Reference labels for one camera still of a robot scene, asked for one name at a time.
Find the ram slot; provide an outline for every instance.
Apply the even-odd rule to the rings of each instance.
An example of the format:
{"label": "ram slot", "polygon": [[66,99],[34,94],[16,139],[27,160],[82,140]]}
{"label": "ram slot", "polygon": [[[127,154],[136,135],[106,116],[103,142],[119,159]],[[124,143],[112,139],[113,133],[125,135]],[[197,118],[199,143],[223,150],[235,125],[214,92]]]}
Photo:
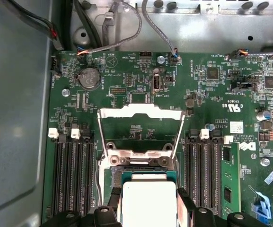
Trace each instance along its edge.
{"label": "ram slot", "polygon": [[192,172],[192,145],[186,140],[185,143],[185,169],[184,169],[184,180],[185,180],[185,190],[191,196],[192,195],[192,183],[191,183],[191,172]]}
{"label": "ram slot", "polygon": [[94,145],[93,143],[86,144],[86,162],[85,162],[85,213],[88,213],[92,207],[93,198],[93,181],[94,181]]}
{"label": "ram slot", "polygon": [[54,215],[65,210],[66,201],[66,172],[68,162],[68,144],[58,143],[56,152],[55,168],[55,187],[54,187]]}
{"label": "ram slot", "polygon": [[193,201],[196,206],[200,206],[200,144],[195,143],[192,145],[192,155],[193,155],[193,166],[192,169],[194,170],[192,176],[192,183],[193,186]]}
{"label": "ram slot", "polygon": [[62,147],[62,144],[56,142],[55,143],[55,149],[54,149],[54,171],[53,171],[53,191],[52,191],[52,216],[56,215],[58,213],[58,201],[59,201],[59,171],[60,171],[60,165],[58,165],[58,160],[60,160],[60,149]]}
{"label": "ram slot", "polygon": [[78,152],[77,152],[77,165],[76,165],[76,171],[77,171],[77,190],[76,190],[76,197],[77,202],[75,206],[75,210],[77,212],[80,212],[81,216],[84,216],[84,145],[82,143],[78,144]]}
{"label": "ram slot", "polygon": [[68,149],[66,210],[74,210],[76,204],[76,153],[78,143],[70,143]]}
{"label": "ram slot", "polygon": [[201,144],[201,206],[211,207],[211,147],[209,143]]}
{"label": "ram slot", "polygon": [[212,146],[212,207],[215,215],[221,215],[221,149],[220,144],[213,144]]}

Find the chip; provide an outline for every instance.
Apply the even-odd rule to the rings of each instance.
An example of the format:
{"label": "chip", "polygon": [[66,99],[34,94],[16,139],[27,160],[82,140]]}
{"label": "chip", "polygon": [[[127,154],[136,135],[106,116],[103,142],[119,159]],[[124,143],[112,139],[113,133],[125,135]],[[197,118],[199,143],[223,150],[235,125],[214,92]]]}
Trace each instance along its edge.
{"label": "chip", "polygon": [[228,188],[225,188],[224,190],[225,192],[225,200],[229,203],[231,203],[231,194],[232,194],[232,191]]}
{"label": "chip", "polygon": [[228,162],[231,161],[230,148],[227,147],[223,148],[223,160]]}
{"label": "chip", "polygon": [[192,98],[188,98],[185,104],[187,107],[194,107],[195,101]]}
{"label": "chip", "polygon": [[218,68],[208,68],[207,69],[207,79],[218,79]]}
{"label": "chip", "polygon": [[140,140],[140,139],[141,139],[141,133],[140,133],[139,131],[137,131],[137,132],[135,133],[135,138],[136,138],[137,140]]}
{"label": "chip", "polygon": [[273,88],[273,76],[264,78],[264,87]]}
{"label": "chip", "polygon": [[146,103],[146,94],[132,93],[131,101],[132,103]]}

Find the capacitor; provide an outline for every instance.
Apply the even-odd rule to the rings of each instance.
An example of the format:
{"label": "capacitor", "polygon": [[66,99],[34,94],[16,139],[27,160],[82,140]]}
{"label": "capacitor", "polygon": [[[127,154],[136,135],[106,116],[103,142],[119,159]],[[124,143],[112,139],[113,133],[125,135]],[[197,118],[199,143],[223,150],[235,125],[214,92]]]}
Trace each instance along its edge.
{"label": "capacitor", "polygon": [[205,124],[204,128],[208,129],[209,131],[213,131],[215,129],[215,125],[214,124]]}
{"label": "capacitor", "polygon": [[102,77],[97,69],[86,68],[76,76],[76,80],[85,90],[93,91],[100,86]]}
{"label": "capacitor", "polygon": [[158,63],[158,64],[161,64],[161,65],[162,65],[162,64],[165,63],[165,61],[166,61],[166,59],[165,59],[164,56],[161,55],[161,56],[158,56],[158,57],[157,57],[157,63]]}
{"label": "capacitor", "polygon": [[260,122],[265,121],[265,120],[269,120],[271,118],[271,113],[267,110],[261,111],[261,112],[258,112],[256,118]]}
{"label": "capacitor", "polygon": [[70,90],[69,89],[63,89],[62,90],[62,96],[68,97],[70,95]]}
{"label": "capacitor", "polygon": [[269,160],[268,158],[264,157],[264,158],[262,158],[262,159],[260,160],[260,164],[261,164],[262,166],[268,166],[268,165],[270,164],[270,160]]}

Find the cable connector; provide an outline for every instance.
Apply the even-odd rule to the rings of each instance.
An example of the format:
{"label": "cable connector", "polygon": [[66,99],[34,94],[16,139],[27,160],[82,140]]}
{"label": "cable connector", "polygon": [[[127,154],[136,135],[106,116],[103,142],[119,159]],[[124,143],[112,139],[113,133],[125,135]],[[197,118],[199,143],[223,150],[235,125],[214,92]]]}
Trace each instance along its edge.
{"label": "cable connector", "polygon": [[228,53],[225,57],[226,61],[231,61],[232,59],[239,59],[246,57],[248,55],[248,49],[238,49],[233,51],[232,53]]}

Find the green circuit board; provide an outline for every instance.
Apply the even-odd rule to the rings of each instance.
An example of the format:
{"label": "green circuit board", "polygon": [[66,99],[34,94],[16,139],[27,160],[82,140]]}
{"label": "green circuit board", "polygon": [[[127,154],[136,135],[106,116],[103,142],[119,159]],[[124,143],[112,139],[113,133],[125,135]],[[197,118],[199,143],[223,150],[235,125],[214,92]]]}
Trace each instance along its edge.
{"label": "green circuit board", "polygon": [[[165,63],[158,64],[159,56]],[[147,103],[186,114],[176,155],[180,184],[196,205],[223,218],[243,211],[273,226],[273,59],[229,62],[219,54],[179,53],[173,61],[164,52],[98,52],[78,59],[75,52],[58,52],[53,60],[48,128],[57,128],[60,137],[47,142],[43,222],[61,210],[86,213],[97,204],[94,175],[103,150],[97,110]],[[85,90],[77,79],[85,68],[99,72],[94,90]],[[63,96],[64,89],[70,94]],[[262,111],[271,114],[267,122],[256,118]],[[215,127],[208,149],[198,140],[207,124]],[[107,142],[144,152],[173,143],[179,122],[135,115],[106,119],[103,125]],[[72,128],[84,132],[87,142],[71,142]],[[214,167],[212,175],[201,172],[206,167],[201,158]],[[105,172],[104,202],[114,185],[111,176]],[[207,179],[211,184],[200,189]],[[270,200],[270,218],[255,211],[265,202],[257,192]]]}

